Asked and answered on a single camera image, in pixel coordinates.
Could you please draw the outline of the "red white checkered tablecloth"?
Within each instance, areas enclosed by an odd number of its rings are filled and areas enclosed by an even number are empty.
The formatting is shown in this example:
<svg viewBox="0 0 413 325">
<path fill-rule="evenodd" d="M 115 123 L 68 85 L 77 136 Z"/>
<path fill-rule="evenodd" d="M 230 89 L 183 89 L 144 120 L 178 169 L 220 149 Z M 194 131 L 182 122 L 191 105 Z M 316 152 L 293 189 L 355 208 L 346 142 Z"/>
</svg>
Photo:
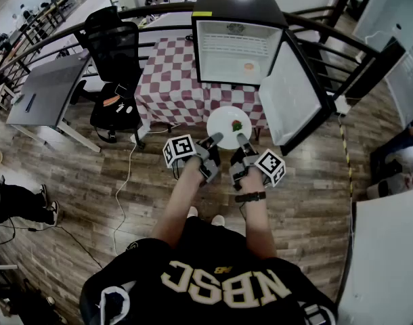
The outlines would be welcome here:
<svg viewBox="0 0 413 325">
<path fill-rule="evenodd" d="M 135 90 L 135 101 L 147 126 L 152 122 L 203 124 L 215 109 L 235 106 L 248 115 L 253 127 L 267 128 L 254 87 L 198 82 L 194 46 L 184 37 L 161 38 L 155 43 Z"/>
</svg>

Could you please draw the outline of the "person's right forearm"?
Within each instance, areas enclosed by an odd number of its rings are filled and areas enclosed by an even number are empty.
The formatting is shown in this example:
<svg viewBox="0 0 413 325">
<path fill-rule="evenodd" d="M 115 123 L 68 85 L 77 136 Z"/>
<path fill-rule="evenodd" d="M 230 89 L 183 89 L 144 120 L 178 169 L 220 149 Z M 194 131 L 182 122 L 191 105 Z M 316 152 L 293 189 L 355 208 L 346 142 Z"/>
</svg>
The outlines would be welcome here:
<svg viewBox="0 0 413 325">
<path fill-rule="evenodd" d="M 276 245 L 270 227 L 266 200 L 245 204 L 246 246 L 260 259 L 276 258 Z"/>
</svg>

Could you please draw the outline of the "black mesh office chair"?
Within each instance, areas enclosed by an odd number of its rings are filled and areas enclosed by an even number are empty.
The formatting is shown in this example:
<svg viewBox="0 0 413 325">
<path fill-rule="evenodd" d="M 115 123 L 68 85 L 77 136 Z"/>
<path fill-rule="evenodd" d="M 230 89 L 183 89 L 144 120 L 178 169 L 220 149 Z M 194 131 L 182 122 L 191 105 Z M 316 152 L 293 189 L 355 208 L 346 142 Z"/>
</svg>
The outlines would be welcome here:
<svg viewBox="0 0 413 325">
<path fill-rule="evenodd" d="M 89 51 L 98 76 L 104 82 L 99 92 L 89 92 L 84 89 L 82 80 L 76 86 L 70 99 L 75 105 L 83 97 L 94 103 L 90 124 L 98 132 L 107 131 L 107 135 L 98 137 L 109 144 L 117 142 L 117 131 L 133 131 L 135 143 L 140 149 L 145 143 L 140 141 L 137 132 L 141 118 L 135 101 L 135 90 L 142 75 L 139 66 L 138 46 L 139 29 L 133 22 L 120 19 L 116 7 L 105 7 L 90 14 L 85 21 L 85 32 L 77 39 Z M 118 84 L 126 87 L 131 94 L 129 99 L 120 100 L 110 106 L 103 107 L 103 101 L 117 96 L 114 90 Z M 132 106 L 129 114 L 116 113 L 119 104 Z"/>
</svg>

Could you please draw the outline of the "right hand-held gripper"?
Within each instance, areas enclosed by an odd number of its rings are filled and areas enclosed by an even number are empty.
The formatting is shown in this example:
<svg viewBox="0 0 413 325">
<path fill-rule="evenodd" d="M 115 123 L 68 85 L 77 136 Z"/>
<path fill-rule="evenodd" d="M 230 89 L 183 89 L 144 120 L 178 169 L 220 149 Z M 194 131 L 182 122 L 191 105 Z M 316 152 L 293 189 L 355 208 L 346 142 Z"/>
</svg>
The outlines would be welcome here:
<svg viewBox="0 0 413 325">
<path fill-rule="evenodd" d="M 276 187 L 286 174 L 285 162 L 270 149 L 262 154 L 256 152 L 243 133 L 237 134 L 236 139 L 240 147 L 231 157 L 232 186 L 240 190 L 240 180 L 248 175 L 250 168 L 256 167 L 263 174 L 263 184 L 267 187 Z"/>
</svg>

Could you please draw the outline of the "black mini fridge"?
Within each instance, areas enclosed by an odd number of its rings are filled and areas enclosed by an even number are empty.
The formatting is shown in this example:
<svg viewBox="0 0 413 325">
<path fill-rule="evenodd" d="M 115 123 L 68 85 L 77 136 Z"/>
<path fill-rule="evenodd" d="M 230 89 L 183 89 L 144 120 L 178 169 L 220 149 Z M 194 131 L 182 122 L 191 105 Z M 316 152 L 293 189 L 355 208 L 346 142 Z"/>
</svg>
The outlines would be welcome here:
<svg viewBox="0 0 413 325">
<path fill-rule="evenodd" d="M 334 112 L 275 0 L 196 0 L 192 29 L 198 81 L 254 87 L 283 155 Z M 255 78 L 244 73 L 252 61 L 261 69 Z"/>
</svg>

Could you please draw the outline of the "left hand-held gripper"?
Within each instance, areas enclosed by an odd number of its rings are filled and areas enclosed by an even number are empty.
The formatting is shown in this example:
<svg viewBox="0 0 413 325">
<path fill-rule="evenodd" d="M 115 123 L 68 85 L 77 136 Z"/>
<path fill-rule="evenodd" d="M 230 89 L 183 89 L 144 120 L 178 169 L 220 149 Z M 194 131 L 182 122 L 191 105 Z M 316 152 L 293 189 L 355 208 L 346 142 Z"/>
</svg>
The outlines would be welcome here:
<svg viewBox="0 0 413 325">
<path fill-rule="evenodd" d="M 223 134 L 220 132 L 196 143 L 190 134 L 168 139 L 162 150 L 167 168 L 172 169 L 177 178 L 179 165 L 184 166 L 192 156 L 197 156 L 201 159 L 200 171 L 204 175 L 204 182 L 211 183 L 219 172 L 221 161 L 217 145 L 222 139 Z"/>
</svg>

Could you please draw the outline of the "black bag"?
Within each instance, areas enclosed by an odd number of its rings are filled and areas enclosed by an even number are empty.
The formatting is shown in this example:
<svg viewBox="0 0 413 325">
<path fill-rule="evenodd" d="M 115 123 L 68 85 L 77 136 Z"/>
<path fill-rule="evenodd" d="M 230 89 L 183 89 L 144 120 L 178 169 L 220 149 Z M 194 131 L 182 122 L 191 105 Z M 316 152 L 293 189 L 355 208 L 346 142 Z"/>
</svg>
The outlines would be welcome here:
<svg viewBox="0 0 413 325">
<path fill-rule="evenodd" d="M 413 143 L 385 144 L 370 155 L 371 183 L 395 174 L 413 172 Z"/>
</svg>

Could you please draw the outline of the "white round plate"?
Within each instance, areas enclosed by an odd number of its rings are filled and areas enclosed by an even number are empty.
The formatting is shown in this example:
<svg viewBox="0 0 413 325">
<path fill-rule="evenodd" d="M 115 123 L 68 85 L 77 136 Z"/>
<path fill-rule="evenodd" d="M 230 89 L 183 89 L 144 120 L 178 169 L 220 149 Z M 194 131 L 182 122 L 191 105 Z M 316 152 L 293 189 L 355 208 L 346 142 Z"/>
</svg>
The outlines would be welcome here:
<svg viewBox="0 0 413 325">
<path fill-rule="evenodd" d="M 240 131 L 232 131 L 234 120 L 242 122 Z M 235 150 L 240 147 L 236 139 L 237 134 L 243 133 L 247 139 L 250 139 L 252 123 L 248 115 L 241 109 L 234 106 L 223 106 L 212 111 L 206 123 L 206 130 L 209 136 L 217 132 L 223 134 L 223 139 L 218 143 L 219 148 Z"/>
</svg>

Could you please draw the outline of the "yellow black floor tape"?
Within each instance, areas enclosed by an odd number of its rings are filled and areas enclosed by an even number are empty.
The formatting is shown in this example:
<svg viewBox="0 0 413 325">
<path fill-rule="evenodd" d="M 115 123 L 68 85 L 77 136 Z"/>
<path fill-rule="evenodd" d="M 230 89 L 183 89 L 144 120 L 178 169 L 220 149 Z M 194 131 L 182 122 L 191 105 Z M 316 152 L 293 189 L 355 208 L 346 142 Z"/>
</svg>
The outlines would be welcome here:
<svg viewBox="0 0 413 325">
<path fill-rule="evenodd" d="M 349 197 L 352 201 L 352 199 L 353 199 L 353 179 L 352 179 L 351 159 L 350 159 L 350 155 L 349 155 L 349 151 L 348 151 L 348 147 L 347 147 L 347 140 L 346 140 L 346 137 L 345 137 L 345 132 L 344 132 L 343 125 L 342 125 L 342 122 L 341 122 L 341 119 L 340 119 L 339 116 L 338 116 L 338 124 L 339 124 L 339 131 L 340 131 L 340 134 L 341 134 L 343 149 L 344 149 L 344 153 L 345 153 L 345 159 L 346 159 L 347 168 L 348 168 Z"/>
</svg>

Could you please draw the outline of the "person's left forearm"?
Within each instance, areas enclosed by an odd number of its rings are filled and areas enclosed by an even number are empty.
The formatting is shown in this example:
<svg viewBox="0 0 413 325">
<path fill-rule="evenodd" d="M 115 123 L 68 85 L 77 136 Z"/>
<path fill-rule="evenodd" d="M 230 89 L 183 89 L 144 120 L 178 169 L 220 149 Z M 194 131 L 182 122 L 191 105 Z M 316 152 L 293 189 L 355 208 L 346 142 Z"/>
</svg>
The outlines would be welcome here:
<svg viewBox="0 0 413 325">
<path fill-rule="evenodd" d="M 202 183 L 198 174 L 182 175 L 177 181 L 167 206 L 156 222 L 151 237 L 175 248 L 181 238 L 192 201 Z"/>
</svg>

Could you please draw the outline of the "grey desk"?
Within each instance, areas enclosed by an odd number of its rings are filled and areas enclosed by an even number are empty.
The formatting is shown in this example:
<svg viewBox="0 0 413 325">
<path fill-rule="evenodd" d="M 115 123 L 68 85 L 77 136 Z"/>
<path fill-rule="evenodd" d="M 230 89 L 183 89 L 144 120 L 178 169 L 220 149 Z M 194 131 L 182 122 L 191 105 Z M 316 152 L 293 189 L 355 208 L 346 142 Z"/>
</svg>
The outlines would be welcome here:
<svg viewBox="0 0 413 325">
<path fill-rule="evenodd" d="M 23 83 L 22 97 L 12 106 L 6 123 L 42 145 L 47 142 L 27 128 L 56 128 L 99 153 L 99 146 L 64 121 L 69 101 L 90 62 L 89 54 L 82 56 L 76 53 L 33 68 Z M 30 112 L 25 112 L 33 93 L 36 93 L 36 98 Z"/>
</svg>

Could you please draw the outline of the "person's left hand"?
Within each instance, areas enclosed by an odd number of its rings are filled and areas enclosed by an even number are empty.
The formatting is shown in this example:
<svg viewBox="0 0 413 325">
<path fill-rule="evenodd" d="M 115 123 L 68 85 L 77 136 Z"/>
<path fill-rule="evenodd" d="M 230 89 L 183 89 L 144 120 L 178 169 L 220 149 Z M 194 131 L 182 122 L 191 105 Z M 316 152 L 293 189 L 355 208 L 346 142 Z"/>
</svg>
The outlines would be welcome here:
<svg viewBox="0 0 413 325">
<path fill-rule="evenodd" d="M 183 185 L 198 186 L 204 182 L 204 175 L 200 171 L 201 159 L 192 156 L 184 165 L 183 172 L 179 177 L 179 182 Z"/>
</svg>

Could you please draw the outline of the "person's right hand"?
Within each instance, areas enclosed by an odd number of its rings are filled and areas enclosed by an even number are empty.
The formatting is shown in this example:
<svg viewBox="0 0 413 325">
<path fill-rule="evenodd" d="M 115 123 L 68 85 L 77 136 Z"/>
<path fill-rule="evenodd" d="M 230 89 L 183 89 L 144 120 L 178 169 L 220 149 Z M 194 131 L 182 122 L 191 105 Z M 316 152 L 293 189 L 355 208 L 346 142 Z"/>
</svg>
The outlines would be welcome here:
<svg viewBox="0 0 413 325">
<path fill-rule="evenodd" d="M 240 185 L 245 194 L 264 192 L 262 172 L 257 167 L 250 167 L 247 175 L 240 180 Z"/>
</svg>

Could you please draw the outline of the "black lettered jersey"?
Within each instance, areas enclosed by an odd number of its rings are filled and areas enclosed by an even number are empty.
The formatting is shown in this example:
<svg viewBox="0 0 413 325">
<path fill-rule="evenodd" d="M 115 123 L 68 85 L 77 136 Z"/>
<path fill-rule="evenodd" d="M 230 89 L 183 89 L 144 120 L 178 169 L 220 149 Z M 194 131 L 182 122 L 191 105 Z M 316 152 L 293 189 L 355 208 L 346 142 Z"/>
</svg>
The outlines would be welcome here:
<svg viewBox="0 0 413 325">
<path fill-rule="evenodd" d="M 175 248 L 132 242 L 84 283 L 86 325 L 335 325 L 336 305 L 296 265 L 190 217 Z"/>
</svg>

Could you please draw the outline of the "white power strip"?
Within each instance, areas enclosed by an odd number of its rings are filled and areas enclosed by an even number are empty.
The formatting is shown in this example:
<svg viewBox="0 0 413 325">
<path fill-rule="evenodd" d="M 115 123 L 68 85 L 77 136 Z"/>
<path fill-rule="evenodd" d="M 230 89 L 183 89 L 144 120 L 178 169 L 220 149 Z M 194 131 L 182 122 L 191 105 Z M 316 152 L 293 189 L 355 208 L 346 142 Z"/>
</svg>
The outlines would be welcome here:
<svg viewBox="0 0 413 325">
<path fill-rule="evenodd" d="M 335 99 L 336 113 L 341 116 L 346 116 L 351 109 L 351 105 L 347 103 L 346 97 L 341 95 Z"/>
</svg>

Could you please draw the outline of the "black wristband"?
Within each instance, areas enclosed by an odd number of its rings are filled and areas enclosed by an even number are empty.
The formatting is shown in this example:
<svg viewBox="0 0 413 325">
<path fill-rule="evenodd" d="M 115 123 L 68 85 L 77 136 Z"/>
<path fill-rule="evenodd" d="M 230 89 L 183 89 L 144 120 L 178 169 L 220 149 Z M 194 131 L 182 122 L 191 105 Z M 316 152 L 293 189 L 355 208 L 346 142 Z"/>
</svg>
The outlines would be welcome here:
<svg viewBox="0 0 413 325">
<path fill-rule="evenodd" d="M 265 200 L 265 199 L 266 199 L 265 192 L 251 192 L 251 193 L 240 194 L 240 195 L 235 196 L 235 201 L 237 203 L 257 202 L 257 201 Z"/>
</svg>

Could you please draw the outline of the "white table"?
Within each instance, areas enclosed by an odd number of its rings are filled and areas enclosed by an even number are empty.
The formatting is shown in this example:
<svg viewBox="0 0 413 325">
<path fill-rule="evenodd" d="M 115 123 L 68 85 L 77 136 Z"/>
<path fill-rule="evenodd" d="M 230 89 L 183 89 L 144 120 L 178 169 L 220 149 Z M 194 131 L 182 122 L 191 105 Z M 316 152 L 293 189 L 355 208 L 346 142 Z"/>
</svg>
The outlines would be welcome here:
<svg viewBox="0 0 413 325">
<path fill-rule="evenodd" d="M 356 204 L 338 325 L 413 324 L 413 190 Z"/>
</svg>

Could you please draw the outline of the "white plastic bag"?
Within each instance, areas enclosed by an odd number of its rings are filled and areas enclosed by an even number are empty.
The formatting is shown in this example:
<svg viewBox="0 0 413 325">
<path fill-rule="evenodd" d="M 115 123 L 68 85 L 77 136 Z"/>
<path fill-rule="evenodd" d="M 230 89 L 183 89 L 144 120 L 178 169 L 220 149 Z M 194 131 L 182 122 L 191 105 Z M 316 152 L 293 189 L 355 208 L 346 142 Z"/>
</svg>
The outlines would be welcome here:
<svg viewBox="0 0 413 325">
<path fill-rule="evenodd" d="M 370 186 L 366 190 L 369 200 L 383 198 L 413 190 L 413 173 L 397 173 Z"/>
</svg>

